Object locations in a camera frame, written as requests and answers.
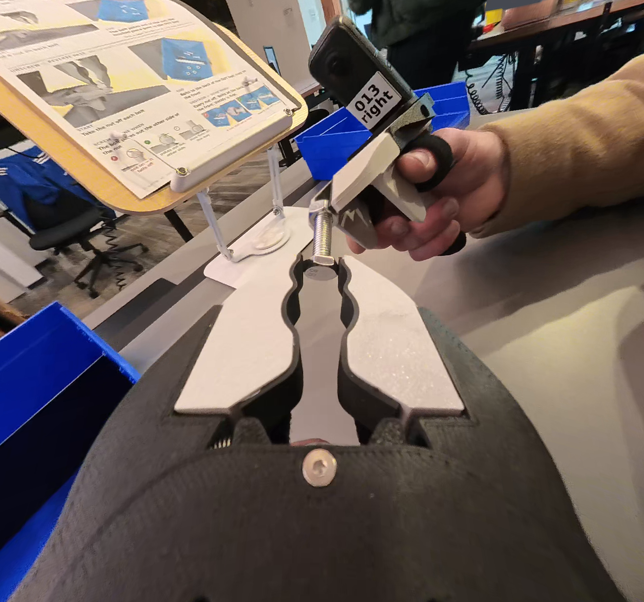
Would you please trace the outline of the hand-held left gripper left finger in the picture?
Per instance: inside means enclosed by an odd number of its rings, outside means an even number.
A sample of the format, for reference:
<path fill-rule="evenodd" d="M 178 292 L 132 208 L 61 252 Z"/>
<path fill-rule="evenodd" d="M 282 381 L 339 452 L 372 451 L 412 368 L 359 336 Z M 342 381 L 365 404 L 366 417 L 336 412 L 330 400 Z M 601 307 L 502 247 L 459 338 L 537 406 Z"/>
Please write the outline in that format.
<path fill-rule="evenodd" d="M 258 419 L 275 444 L 289 443 L 303 395 L 300 315 L 303 256 L 273 262 L 223 303 L 183 381 L 174 413 Z"/>

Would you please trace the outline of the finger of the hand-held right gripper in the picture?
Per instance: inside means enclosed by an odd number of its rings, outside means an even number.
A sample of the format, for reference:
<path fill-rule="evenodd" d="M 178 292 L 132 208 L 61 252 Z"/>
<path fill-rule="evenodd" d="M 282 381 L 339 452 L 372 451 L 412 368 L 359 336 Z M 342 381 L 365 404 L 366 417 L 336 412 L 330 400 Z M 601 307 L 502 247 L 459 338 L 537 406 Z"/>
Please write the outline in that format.
<path fill-rule="evenodd" d="M 367 204 L 350 204 L 346 208 L 346 235 L 364 249 L 375 249 L 377 233 Z"/>
<path fill-rule="evenodd" d="M 386 199 L 399 206 L 401 179 L 392 169 L 399 155 L 400 147 L 391 134 L 379 134 L 314 199 L 327 199 L 331 212 L 342 213 L 368 186 L 374 185 Z"/>

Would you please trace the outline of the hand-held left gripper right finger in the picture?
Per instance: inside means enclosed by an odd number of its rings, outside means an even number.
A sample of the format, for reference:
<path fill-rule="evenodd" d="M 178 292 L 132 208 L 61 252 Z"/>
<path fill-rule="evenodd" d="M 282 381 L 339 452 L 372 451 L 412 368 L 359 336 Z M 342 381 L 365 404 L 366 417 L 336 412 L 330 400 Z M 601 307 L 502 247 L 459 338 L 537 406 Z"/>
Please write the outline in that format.
<path fill-rule="evenodd" d="M 368 444 L 385 420 L 398 421 L 406 438 L 420 419 L 465 419 L 453 372 L 415 301 L 353 256 L 340 260 L 338 273 L 345 332 L 337 397 L 359 444 Z"/>

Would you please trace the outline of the steel hex bolt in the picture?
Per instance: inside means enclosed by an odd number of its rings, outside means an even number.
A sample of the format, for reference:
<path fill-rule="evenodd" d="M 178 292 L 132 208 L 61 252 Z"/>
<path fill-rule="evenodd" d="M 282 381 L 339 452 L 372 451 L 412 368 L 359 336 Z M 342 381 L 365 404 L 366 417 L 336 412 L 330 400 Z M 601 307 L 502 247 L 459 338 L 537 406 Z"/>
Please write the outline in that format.
<path fill-rule="evenodd" d="M 332 230 L 334 226 L 331 211 L 321 213 L 315 220 L 310 219 L 313 230 L 312 254 L 303 261 L 304 274 L 314 281 L 330 281 L 337 277 L 337 261 L 332 255 Z"/>

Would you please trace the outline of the long blue plastic bin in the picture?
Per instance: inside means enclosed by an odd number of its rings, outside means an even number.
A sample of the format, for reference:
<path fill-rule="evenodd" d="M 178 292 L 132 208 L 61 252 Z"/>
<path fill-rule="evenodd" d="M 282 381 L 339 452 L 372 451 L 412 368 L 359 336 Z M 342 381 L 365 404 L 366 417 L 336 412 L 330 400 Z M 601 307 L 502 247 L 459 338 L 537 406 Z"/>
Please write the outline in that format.
<path fill-rule="evenodd" d="M 449 127 L 465 129 L 470 124 L 470 103 L 464 81 L 416 89 L 418 97 L 433 99 L 433 131 Z M 329 180 L 368 141 L 371 134 L 342 107 L 295 138 L 312 178 Z"/>
<path fill-rule="evenodd" d="M 1 546 L 74 476 L 140 373 L 57 302 L 1 338 Z"/>

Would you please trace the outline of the person's right forearm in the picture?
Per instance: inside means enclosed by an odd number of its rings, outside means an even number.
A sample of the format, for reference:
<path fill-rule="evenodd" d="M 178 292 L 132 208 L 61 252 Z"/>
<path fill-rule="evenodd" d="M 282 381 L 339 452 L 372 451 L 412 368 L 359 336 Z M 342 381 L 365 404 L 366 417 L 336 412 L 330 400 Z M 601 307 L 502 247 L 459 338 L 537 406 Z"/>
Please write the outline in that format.
<path fill-rule="evenodd" d="M 643 56 L 572 97 L 483 126 L 509 165 L 502 207 L 483 238 L 643 197 Z"/>

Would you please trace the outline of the grey desk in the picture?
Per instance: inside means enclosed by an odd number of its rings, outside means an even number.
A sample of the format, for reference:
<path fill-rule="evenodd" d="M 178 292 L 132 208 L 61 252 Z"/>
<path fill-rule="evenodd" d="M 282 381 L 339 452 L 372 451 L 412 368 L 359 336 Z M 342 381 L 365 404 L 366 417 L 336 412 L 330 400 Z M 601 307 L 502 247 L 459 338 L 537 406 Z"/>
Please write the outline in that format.
<path fill-rule="evenodd" d="M 153 280 L 194 288 L 124 345 L 148 369 L 232 289 L 198 268 L 214 254 L 206 232 L 86 319 L 92 328 Z M 643 201 L 582 212 L 414 262 L 392 249 L 358 255 L 434 313 L 519 402 L 566 481 L 613 580 L 643 600 Z M 196 274 L 189 277 L 189 272 Z M 307 383 L 292 437 L 357 441 L 335 396 L 343 327 L 333 281 L 305 281 L 297 329 Z"/>

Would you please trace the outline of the person's right hand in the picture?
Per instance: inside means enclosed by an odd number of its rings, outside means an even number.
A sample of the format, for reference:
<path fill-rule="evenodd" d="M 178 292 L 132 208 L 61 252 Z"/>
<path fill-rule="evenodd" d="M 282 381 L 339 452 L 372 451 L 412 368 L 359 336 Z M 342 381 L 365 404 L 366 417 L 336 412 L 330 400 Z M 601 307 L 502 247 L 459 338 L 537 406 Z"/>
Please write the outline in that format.
<path fill-rule="evenodd" d="M 376 249 L 391 247 L 415 261 L 444 254 L 459 237 L 481 227 L 503 205 L 509 167 L 503 141 L 491 131 L 447 128 L 435 133 L 449 144 L 454 166 L 432 191 L 435 203 L 422 223 L 387 204 L 375 226 Z"/>

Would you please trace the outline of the clear sign stand white base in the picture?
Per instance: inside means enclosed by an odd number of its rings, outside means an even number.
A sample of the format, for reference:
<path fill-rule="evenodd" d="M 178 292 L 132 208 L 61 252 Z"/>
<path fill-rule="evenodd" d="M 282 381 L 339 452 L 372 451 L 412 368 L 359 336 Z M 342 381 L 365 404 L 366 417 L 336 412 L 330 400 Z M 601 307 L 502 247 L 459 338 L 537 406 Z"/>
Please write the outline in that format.
<path fill-rule="evenodd" d="M 239 288 L 258 270 L 264 270 L 280 261 L 291 261 L 308 247 L 313 238 L 309 210 L 284 205 L 279 177 L 278 147 L 270 147 L 267 154 L 272 209 L 231 245 L 226 244 L 224 240 L 207 192 L 197 193 L 219 252 L 205 267 L 204 275 L 234 289 Z"/>

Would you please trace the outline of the pink mannequin head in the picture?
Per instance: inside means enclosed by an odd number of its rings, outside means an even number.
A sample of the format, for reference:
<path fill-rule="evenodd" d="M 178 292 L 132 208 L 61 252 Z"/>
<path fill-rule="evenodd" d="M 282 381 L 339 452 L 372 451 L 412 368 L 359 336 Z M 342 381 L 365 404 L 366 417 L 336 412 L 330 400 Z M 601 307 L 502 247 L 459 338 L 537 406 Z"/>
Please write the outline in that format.
<path fill-rule="evenodd" d="M 503 11 L 500 22 L 505 31 L 550 18 L 558 8 L 559 0 L 541 0 Z"/>

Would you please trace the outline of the wooden work table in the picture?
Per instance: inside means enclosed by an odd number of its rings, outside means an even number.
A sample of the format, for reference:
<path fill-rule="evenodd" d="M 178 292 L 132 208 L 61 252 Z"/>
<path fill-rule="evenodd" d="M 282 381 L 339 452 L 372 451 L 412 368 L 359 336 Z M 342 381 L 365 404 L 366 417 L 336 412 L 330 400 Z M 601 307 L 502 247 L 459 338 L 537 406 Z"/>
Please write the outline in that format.
<path fill-rule="evenodd" d="M 578 32 L 585 35 L 582 39 L 585 51 L 572 63 L 584 83 L 588 83 L 598 59 L 602 33 L 623 18 L 641 20 L 643 0 L 616 0 L 583 11 L 558 12 L 510 29 L 497 25 L 468 46 L 459 67 L 464 71 L 479 67 L 492 56 L 516 54 L 517 65 L 507 109 L 525 110 L 545 102 L 546 71 L 552 65 L 557 46 L 563 46 L 566 38 L 573 39 Z"/>

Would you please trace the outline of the black office chair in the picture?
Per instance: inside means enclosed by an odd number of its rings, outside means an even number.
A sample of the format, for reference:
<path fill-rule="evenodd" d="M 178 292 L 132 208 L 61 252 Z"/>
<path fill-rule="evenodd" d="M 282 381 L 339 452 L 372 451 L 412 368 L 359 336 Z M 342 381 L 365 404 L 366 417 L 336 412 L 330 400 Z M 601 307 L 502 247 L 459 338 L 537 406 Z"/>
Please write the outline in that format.
<path fill-rule="evenodd" d="M 64 191 L 52 209 L 35 204 L 28 207 L 28 213 L 41 226 L 29 240 L 29 245 L 35 251 L 52 250 L 53 254 L 58 255 L 66 252 L 69 247 L 78 245 L 92 254 L 85 268 L 73 279 L 73 283 L 86 291 L 90 298 L 99 296 L 95 284 L 105 267 L 114 270 L 120 290 L 125 286 L 122 278 L 124 265 L 131 266 L 136 273 L 143 272 L 143 266 L 134 258 L 124 256 L 124 253 L 135 249 L 147 253 L 149 248 L 143 243 L 116 245 L 117 217 L 105 217 L 98 207 Z"/>

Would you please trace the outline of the blue striped jacket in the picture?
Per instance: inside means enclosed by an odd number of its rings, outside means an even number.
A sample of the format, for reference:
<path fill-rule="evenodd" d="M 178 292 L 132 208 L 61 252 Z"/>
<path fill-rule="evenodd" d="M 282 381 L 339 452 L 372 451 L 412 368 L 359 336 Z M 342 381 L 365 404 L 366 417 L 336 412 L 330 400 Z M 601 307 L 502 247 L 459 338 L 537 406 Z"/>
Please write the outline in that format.
<path fill-rule="evenodd" d="M 1 203 L 32 232 L 41 226 L 30 217 L 28 207 L 42 204 L 52 209 L 63 192 L 98 207 L 109 219 L 117 216 L 37 146 L 25 151 L 11 150 L 1 157 Z"/>

